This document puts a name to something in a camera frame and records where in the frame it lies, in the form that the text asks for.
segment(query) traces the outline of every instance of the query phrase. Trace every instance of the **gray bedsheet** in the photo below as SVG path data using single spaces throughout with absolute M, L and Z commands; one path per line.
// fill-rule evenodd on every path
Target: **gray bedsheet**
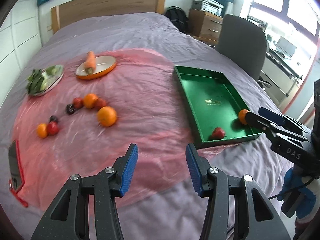
M 84 54 L 125 48 L 154 49 L 176 65 L 223 72 L 249 108 L 257 113 L 266 107 L 279 113 L 267 94 L 234 62 L 190 36 L 179 33 L 171 22 L 156 13 L 89 18 L 58 31 L 31 59 L 0 109 L 0 203 L 13 225 L 30 239 L 42 212 L 24 208 L 9 192 L 7 148 L 17 109 L 25 95 L 31 69 L 58 64 Z M 251 174 L 267 196 L 280 191 L 285 172 L 292 164 L 270 149 L 265 135 L 257 140 L 230 147 L 210 162 L 225 173 L 241 177 Z M 280 211 L 280 203 L 273 201 Z M 207 200 L 194 192 L 191 179 L 178 183 L 133 205 L 118 209 L 125 239 L 199 239 Z M 230 204 L 230 226 L 234 205 Z M 91 231 L 94 232 L 92 219 Z

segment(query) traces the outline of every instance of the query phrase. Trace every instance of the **window frame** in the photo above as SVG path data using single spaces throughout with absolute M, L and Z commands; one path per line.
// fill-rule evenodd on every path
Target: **window frame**
M 292 23 L 292 25 L 297 29 L 298 32 L 302 33 L 303 35 L 305 35 L 309 40 L 311 40 L 314 44 L 317 45 L 318 43 L 318 38 L 319 38 L 319 31 L 320 31 L 320 24 L 319 21 L 317 23 L 317 28 L 316 28 L 316 35 L 313 35 L 310 31 L 308 31 L 305 27 L 303 27 L 302 25 L 300 25 L 299 23 L 297 23 L 296 21 L 294 21 L 293 19 L 288 17 L 288 9 L 289 9 L 289 1 L 290 0 L 283 0 L 283 4 L 282 4 L 282 10 L 281 12 L 278 12 L 277 10 L 274 10 L 268 6 L 262 5 L 260 3 L 256 3 L 254 0 L 252 1 L 251 5 L 250 5 L 250 9 L 249 9 L 249 13 L 251 11 L 251 8 L 256 8 L 258 10 L 267 12 L 277 18 L 279 18 L 280 20 L 283 20 L 286 23 Z

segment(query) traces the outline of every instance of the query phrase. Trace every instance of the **orange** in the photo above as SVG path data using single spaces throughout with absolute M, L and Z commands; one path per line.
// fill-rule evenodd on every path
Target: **orange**
M 98 96 L 95 94 L 87 94 L 83 99 L 83 104 L 86 108 L 93 108 Z
M 245 121 L 245 115 L 249 112 L 249 110 L 247 109 L 242 109 L 239 114 L 238 114 L 238 118 L 239 118 L 239 121 L 242 123 L 242 124 L 248 124 L 246 121 Z
M 41 123 L 37 127 L 37 135 L 40 138 L 46 138 L 48 136 L 47 132 L 47 124 L 46 123 Z
M 112 107 L 105 106 L 98 111 L 97 119 L 102 126 L 111 126 L 117 120 L 117 112 Z

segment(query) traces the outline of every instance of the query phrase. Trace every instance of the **drawer handle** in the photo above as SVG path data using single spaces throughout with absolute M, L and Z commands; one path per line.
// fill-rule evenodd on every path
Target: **drawer handle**
M 220 22 L 216 22 L 216 21 L 214 21 L 214 20 L 211 20 L 212 22 L 214 22 L 214 23 L 218 23 L 218 24 L 222 24 L 222 23 L 220 23 Z

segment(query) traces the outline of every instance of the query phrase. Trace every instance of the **wooden headboard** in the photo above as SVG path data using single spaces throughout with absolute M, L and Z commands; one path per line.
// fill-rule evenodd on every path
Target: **wooden headboard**
M 51 8 L 52 30 L 90 17 L 129 13 L 163 14 L 165 0 L 73 0 Z

